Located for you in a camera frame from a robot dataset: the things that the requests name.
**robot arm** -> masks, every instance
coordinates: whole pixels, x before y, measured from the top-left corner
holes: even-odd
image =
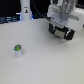
[[[84,24],[84,10],[76,8],[77,0],[51,0],[48,17],[51,17],[49,31],[61,38],[72,40],[75,31]]]

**cable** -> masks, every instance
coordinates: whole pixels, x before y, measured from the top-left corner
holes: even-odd
[[[42,16],[43,18],[46,18],[47,20],[51,20],[51,17],[47,17],[47,16],[45,16],[45,15],[42,15],[38,10],[37,10],[37,8],[36,8],[36,5],[35,5],[35,3],[34,3],[34,0],[32,0],[32,2],[33,2],[33,5],[34,5],[34,8],[35,8],[35,10],[36,10],[36,12],[40,15],[40,16]]]

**metal component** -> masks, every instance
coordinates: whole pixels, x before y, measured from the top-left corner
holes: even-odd
[[[59,37],[61,37],[61,38],[64,38],[65,33],[62,32],[62,31],[56,30],[55,35],[56,35],[56,36],[59,36]]]
[[[63,0],[61,11],[65,13],[69,13],[75,8],[77,1],[78,0]]]
[[[63,21],[60,19],[59,15],[53,14],[51,21],[59,25],[66,26],[68,20]]]
[[[64,12],[61,12],[61,13],[60,13],[60,18],[61,18],[62,20],[67,20],[68,17],[69,17],[69,14],[68,14],[68,13],[64,13]]]
[[[76,21],[79,21],[79,17],[77,17],[77,16],[69,15],[69,18],[76,20]]]

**white table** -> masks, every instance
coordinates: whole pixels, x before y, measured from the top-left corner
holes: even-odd
[[[45,19],[0,24],[0,84],[84,84],[84,29],[65,41]]]

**green object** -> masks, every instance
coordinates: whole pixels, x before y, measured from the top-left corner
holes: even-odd
[[[20,50],[21,50],[21,45],[16,45],[16,46],[14,47],[14,50],[15,50],[15,51],[20,51]]]

